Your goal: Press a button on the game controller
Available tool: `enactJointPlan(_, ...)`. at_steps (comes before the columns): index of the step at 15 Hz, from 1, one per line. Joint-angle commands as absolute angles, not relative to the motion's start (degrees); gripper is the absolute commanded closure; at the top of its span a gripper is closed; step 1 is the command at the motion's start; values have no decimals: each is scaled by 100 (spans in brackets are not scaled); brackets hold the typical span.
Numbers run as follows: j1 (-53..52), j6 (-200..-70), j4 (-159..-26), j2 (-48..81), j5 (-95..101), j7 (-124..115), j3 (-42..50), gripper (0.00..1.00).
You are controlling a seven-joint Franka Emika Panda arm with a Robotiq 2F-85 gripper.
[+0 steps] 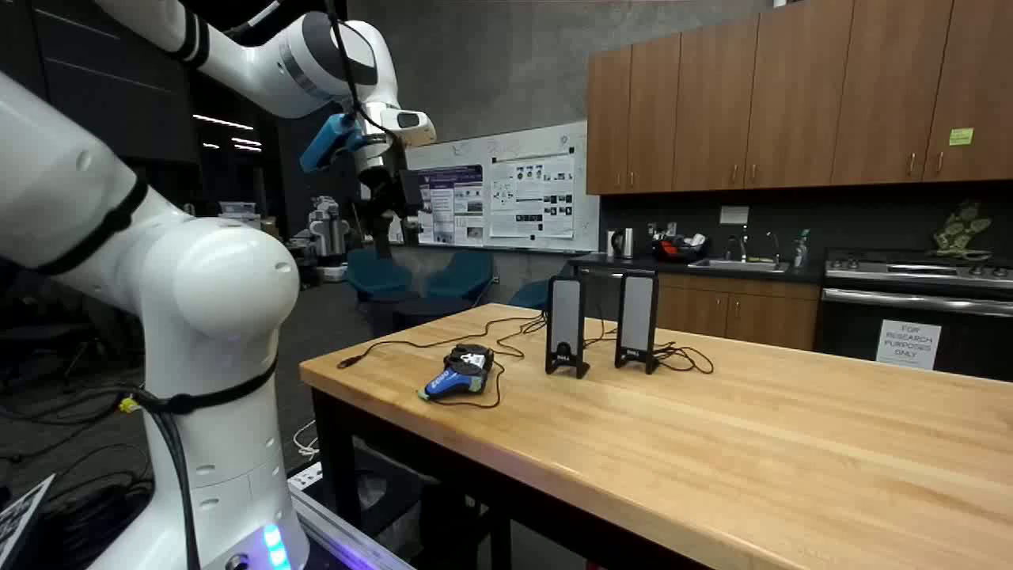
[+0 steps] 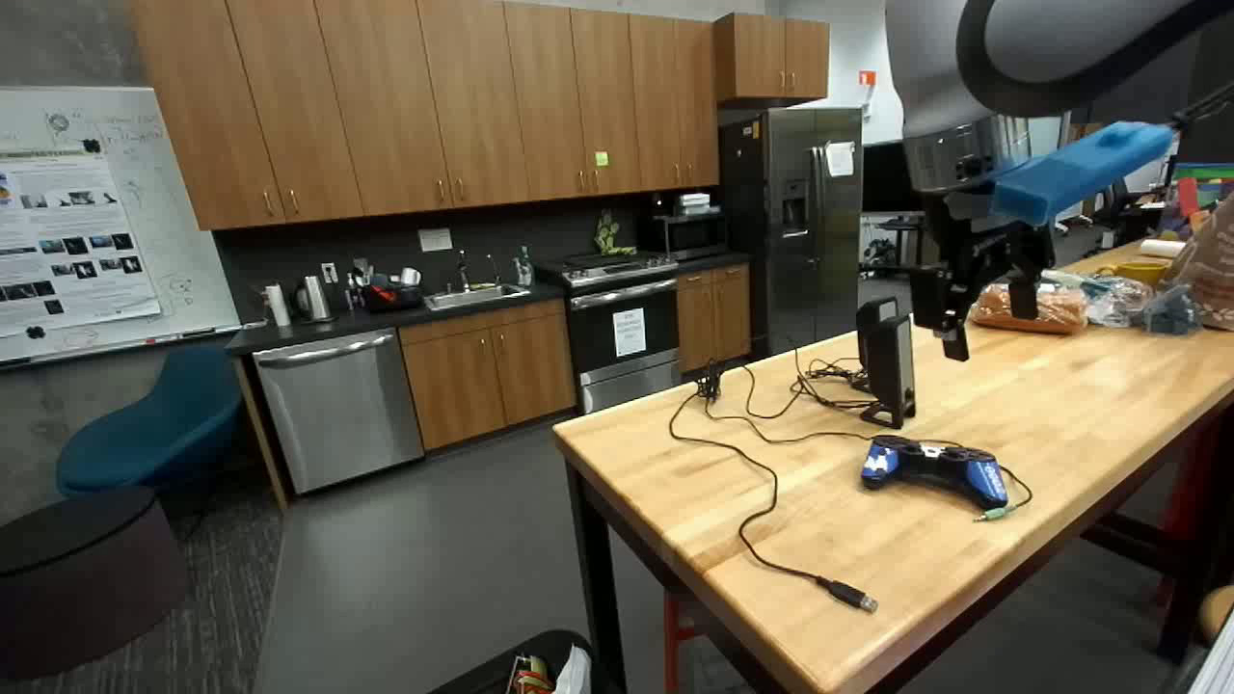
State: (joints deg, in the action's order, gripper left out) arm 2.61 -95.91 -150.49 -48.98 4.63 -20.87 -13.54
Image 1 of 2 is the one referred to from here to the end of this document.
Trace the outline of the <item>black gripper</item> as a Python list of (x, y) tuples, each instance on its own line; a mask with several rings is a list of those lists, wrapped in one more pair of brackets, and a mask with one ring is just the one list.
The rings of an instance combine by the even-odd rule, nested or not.
[(363, 230), (374, 238), (374, 246), (382, 246), (382, 215), (392, 213), (390, 220), (390, 245), (406, 245), (406, 191), (401, 191), (401, 161), (388, 153), (376, 165), (367, 165), (357, 175), (363, 197), (362, 202), (370, 206), (363, 215)]

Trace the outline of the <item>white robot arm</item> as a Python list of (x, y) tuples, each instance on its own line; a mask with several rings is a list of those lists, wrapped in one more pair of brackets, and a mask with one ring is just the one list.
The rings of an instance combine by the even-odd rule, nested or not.
[[(113, 22), (277, 118), (338, 112), (306, 165), (350, 153), (370, 209), (406, 213), (400, 160), (438, 141), (400, 102), (388, 39), (363, 19), (304, 14), (259, 46), (196, 0), (95, 0)], [(95, 570), (304, 570), (277, 415), (278, 330), (302, 292), (291, 249), (244, 222), (164, 199), (112, 146), (0, 77), (0, 258), (142, 323), (157, 492)]]

